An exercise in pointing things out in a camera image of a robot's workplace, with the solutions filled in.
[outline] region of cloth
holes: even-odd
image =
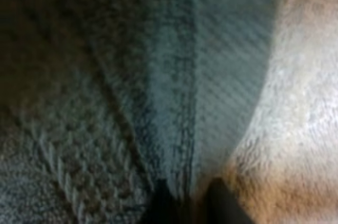
[[[336,220],[337,0],[4,5],[0,223],[134,223],[218,175],[258,223]]]

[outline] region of textured cloth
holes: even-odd
[[[219,174],[258,223],[334,223],[337,0],[4,2],[0,223],[134,223]]]

